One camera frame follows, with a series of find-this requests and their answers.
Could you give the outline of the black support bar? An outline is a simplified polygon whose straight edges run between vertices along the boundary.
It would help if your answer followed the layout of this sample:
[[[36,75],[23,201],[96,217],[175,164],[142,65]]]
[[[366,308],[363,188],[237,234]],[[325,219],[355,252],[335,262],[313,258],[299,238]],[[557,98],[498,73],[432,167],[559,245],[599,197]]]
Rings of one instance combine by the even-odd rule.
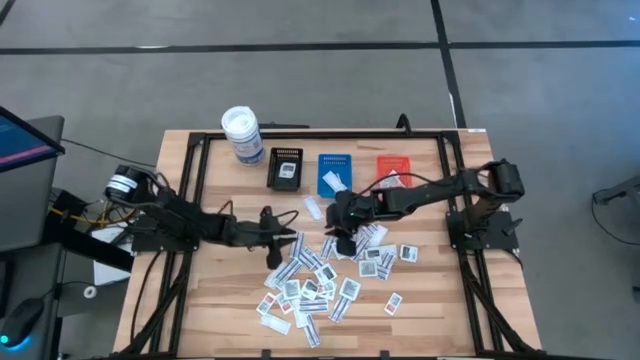
[[[58,243],[66,250],[111,267],[131,271],[134,258],[115,245],[92,237],[91,230],[102,227],[98,219],[90,219],[85,210],[89,203],[66,190],[54,188],[50,193],[43,241]]]

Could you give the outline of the white wipes canister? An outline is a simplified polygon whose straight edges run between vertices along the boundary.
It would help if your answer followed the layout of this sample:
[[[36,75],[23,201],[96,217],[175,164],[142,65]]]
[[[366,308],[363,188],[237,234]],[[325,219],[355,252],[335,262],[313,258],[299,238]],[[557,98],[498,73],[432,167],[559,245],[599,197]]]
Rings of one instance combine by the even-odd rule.
[[[225,111],[221,126],[237,159],[245,165],[257,165],[265,155],[259,124],[248,106],[235,106]]]

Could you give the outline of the computer monitor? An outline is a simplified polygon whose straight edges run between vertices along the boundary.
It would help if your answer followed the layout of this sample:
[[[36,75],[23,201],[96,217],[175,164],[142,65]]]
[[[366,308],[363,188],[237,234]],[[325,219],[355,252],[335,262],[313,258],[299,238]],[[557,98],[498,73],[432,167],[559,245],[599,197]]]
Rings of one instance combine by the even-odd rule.
[[[56,158],[65,152],[59,140],[0,106],[0,173]]]

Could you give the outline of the black computer mouse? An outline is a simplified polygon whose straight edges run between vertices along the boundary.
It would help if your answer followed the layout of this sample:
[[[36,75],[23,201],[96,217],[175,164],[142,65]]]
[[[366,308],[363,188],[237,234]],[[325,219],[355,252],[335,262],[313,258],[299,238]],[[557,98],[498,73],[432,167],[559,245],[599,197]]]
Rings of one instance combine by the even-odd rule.
[[[41,298],[28,298],[17,305],[0,328],[0,345],[5,348],[21,345],[29,337],[43,310]]]

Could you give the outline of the grey floor stand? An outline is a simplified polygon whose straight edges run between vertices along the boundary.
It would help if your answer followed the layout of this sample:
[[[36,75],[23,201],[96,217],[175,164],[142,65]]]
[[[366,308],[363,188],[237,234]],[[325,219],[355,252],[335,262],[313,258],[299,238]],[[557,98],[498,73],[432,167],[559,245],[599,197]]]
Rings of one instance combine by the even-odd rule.
[[[640,206],[640,175],[593,194],[593,200],[598,205],[607,205],[616,198],[628,198],[633,204]]]

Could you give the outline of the dark desk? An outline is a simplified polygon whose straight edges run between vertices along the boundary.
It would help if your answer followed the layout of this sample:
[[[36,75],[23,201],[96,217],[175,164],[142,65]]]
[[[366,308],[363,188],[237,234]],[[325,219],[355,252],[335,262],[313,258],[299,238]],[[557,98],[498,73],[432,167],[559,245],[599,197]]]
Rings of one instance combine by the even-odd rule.
[[[56,360],[62,320],[58,317],[59,293],[65,255],[58,244],[42,245],[7,254],[12,264],[6,313],[0,317],[0,331],[9,314],[29,298],[42,298],[43,311],[25,340],[7,348],[0,343],[0,360]]]

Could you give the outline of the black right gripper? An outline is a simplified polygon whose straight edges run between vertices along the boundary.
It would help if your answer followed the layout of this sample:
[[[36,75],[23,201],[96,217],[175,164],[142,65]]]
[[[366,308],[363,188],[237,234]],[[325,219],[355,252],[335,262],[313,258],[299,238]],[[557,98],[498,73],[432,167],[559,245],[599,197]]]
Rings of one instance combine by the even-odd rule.
[[[355,235],[361,226],[372,223],[382,212],[383,198],[379,194],[367,196],[354,192],[338,192],[335,201],[326,209],[325,234],[337,240],[339,254],[353,256]]]

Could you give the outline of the black plastic basket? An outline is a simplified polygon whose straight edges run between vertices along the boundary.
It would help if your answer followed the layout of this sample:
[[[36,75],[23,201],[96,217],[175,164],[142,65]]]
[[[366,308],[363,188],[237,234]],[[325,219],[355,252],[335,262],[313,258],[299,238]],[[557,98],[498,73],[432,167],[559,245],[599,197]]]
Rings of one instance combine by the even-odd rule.
[[[267,187],[273,191],[298,191],[302,180],[303,154],[304,151],[301,148],[272,148],[269,159]],[[282,179],[278,177],[280,164],[283,162],[293,162],[296,164],[296,174],[293,179]]]

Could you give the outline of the white paper sheet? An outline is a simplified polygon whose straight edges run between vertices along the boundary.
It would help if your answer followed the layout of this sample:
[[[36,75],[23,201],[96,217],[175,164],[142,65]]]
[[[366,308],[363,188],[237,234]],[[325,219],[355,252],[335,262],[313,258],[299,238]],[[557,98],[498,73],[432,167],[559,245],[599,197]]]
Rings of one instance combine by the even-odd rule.
[[[126,251],[128,254],[132,253],[131,237],[125,233],[125,229],[123,227],[104,228],[93,231],[91,235],[99,241],[115,245],[119,249]],[[129,271],[120,270],[97,261],[93,261],[93,272],[94,284],[97,286],[108,285],[128,280],[130,278]]]

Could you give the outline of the orange plastic basket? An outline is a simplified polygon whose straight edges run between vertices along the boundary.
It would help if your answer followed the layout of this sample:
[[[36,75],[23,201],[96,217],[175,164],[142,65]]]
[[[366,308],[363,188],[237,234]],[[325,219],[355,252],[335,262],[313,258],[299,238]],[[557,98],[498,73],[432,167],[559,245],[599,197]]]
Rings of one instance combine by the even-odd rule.
[[[402,177],[405,188],[412,186],[411,177],[408,175],[410,172],[410,159],[407,156],[379,155],[376,158],[376,170],[377,177],[382,178],[382,180],[391,170],[395,170]]]

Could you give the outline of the blue plastic basket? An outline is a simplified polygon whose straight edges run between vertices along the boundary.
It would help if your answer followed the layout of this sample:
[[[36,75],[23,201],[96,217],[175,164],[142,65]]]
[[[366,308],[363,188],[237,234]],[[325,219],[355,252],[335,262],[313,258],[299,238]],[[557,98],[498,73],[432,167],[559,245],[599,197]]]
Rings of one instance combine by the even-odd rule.
[[[323,176],[333,172],[340,181],[352,189],[352,161],[349,154],[319,154],[317,168],[317,194],[322,198],[334,198],[335,191],[326,183]]]

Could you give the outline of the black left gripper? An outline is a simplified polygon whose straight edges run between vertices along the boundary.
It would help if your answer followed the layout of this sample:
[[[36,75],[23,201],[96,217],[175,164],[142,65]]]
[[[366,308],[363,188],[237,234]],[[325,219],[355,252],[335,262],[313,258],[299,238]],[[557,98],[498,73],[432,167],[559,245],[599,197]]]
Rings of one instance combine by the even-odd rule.
[[[265,206],[258,222],[238,221],[233,213],[227,216],[222,232],[222,240],[229,247],[245,247],[255,249],[263,247],[268,250],[266,256],[267,268],[275,270],[282,263],[281,246],[287,246],[295,240],[277,237],[295,236],[296,231],[285,228],[273,214],[270,206]]]

